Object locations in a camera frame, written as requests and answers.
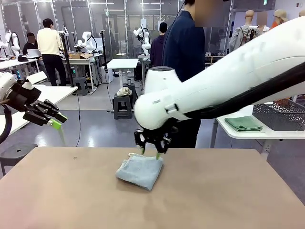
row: stool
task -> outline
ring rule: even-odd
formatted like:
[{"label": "stool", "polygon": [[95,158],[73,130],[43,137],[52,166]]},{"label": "stool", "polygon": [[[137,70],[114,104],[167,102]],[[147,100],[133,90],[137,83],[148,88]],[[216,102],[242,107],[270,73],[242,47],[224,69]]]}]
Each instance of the stool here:
[{"label": "stool", "polygon": [[114,95],[113,99],[113,109],[114,109],[114,119],[119,118],[132,118],[132,106],[130,103],[130,96],[126,95],[123,97],[118,97],[117,94]]},{"label": "stool", "polygon": [[89,88],[85,77],[73,78],[73,82],[74,82],[74,86],[77,86],[81,90],[81,94],[83,96],[87,95]]},{"label": "stool", "polygon": [[123,83],[123,87],[128,87],[129,90],[132,91],[132,104],[135,104],[135,101],[138,99],[137,92],[135,91],[134,83],[128,85],[127,83]]},{"label": "stool", "polygon": [[15,166],[20,162],[32,149],[37,147],[36,144],[17,143],[7,150],[0,153],[0,163],[3,175],[5,175],[5,166]]}]

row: dark pants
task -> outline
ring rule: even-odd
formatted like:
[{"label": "dark pants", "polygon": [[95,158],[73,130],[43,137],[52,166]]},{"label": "dark pants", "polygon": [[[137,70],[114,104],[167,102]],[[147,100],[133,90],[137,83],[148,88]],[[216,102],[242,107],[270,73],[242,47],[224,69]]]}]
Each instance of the dark pants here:
[{"label": "dark pants", "polygon": [[179,122],[178,132],[172,136],[169,148],[195,148],[201,119],[190,119]]},{"label": "dark pants", "polygon": [[61,57],[58,55],[43,54],[42,59],[44,62],[44,66],[46,67],[47,73],[49,75],[52,86],[57,86],[55,69],[58,71],[59,77],[61,79],[60,86],[65,86],[67,76]]}]

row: folded towel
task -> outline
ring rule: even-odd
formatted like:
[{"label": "folded towel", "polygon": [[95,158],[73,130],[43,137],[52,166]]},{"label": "folded towel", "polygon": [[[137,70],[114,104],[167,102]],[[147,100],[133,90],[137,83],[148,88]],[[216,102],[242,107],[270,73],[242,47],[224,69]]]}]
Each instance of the folded towel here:
[{"label": "folded towel", "polygon": [[251,116],[225,118],[224,120],[236,131],[261,131],[263,129],[263,126],[259,125]]},{"label": "folded towel", "polygon": [[128,87],[122,87],[118,92],[117,92],[118,97],[123,97],[125,95],[132,95],[132,90],[130,90]]},{"label": "folded towel", "polygon": [[129,160],[124,160],[116,172],[119,179],[134,183],[146,190],[151,191],[163,165],[163,159],[145,157],[133,154]]}]

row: green towel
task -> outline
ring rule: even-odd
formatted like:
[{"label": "green towel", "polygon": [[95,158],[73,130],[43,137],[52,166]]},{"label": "green towel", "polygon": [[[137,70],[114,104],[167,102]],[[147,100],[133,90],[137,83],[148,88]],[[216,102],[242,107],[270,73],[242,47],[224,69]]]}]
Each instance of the green towel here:
[{"label": "green towel", "polygon": [[251,116],[240,118],[225,118],[225,122],[236,131],[261,131],[259,125]]}]

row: wire basket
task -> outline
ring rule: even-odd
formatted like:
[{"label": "wire basket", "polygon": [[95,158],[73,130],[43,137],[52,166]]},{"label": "wire basket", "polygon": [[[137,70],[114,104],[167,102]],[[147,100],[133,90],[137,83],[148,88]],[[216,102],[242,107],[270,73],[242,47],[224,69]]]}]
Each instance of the wire basket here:
[{"label": "wire basket", "polygon": [[254,105],[253,116],[275,131],[305,130],[305,107],[289,99]]}]

